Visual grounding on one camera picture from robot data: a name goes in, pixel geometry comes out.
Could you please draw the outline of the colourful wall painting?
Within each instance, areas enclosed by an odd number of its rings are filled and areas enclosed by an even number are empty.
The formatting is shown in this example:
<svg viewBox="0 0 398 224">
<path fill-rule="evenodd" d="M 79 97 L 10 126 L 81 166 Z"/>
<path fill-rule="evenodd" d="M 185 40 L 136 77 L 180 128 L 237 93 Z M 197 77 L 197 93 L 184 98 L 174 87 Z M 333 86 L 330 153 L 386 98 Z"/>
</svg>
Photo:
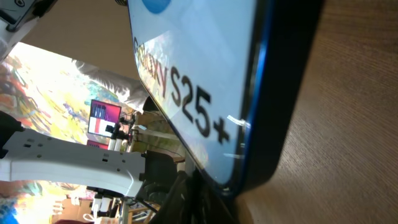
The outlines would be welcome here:
<svg viewBox="0 0 398 224">
<path fill-rule="evenodd" d="M 70 142 L 106 143 L 107 138 L 88 133 L 92 100 L 121 106 L 123 116 L 133 112 L 63 55 L 18 43 L 1 62 L 1 111 L 25 128 Z"/>
</svg>

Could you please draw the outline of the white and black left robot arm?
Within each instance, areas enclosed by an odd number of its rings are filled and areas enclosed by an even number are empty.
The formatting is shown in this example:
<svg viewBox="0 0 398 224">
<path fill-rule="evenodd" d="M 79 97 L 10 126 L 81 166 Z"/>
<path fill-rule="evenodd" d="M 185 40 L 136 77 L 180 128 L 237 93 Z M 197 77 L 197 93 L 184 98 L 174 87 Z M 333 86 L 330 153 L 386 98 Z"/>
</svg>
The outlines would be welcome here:
<svg viewBox="0 0 398 224">
<path fill-rule="evenodd" d="M 145 184 L 170 189 L 178 176 L 167 154 L 119 152 L 63 141 L 1 113 L 1 180 L 46 180 L 136 197 Z"/>
</svg>

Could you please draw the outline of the computer monitor in background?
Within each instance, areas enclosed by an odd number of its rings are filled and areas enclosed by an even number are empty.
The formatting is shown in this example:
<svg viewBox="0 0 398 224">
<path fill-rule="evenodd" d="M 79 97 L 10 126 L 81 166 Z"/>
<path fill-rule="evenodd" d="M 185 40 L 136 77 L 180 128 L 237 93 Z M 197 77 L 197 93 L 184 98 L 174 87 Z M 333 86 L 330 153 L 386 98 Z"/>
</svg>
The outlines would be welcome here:
<svg viewBox="0 0 398 224">
<path fill-rule="evenodd" d="M 111 137 L 115 125 L 119 122 L 121 107 L 92 100 L 90 106 L 90 117 L 88 132 L 104 137 Z"/>
</svg>

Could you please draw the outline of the blue screen Galaxy smartphone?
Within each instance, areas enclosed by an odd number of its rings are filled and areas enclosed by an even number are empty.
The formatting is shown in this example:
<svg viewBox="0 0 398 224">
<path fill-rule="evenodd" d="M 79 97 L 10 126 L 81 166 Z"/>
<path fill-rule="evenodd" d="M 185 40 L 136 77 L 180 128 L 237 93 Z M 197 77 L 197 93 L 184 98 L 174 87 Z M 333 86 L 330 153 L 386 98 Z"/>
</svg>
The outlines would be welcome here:
<svg viewBox="0 0 398 224">
<path fill-rule="evenodd" d="M 275 172 L 322 7 L 128 0 L 139 79 L 218 195 Z"/>
</svg>

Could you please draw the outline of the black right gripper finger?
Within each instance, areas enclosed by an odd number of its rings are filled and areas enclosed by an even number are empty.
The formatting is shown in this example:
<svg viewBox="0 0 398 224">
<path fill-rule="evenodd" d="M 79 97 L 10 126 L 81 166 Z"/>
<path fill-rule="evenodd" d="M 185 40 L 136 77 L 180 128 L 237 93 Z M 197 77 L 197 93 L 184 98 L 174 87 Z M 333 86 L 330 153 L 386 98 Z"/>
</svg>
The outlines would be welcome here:
<svg viewBox="0 0 398 224">
<path fill-rule="evenodd" d="M 157 224 L 236 224 L 224 200 L 201 177 L 177 172 L 165 202 L 157 212 Z"/>
</svg>

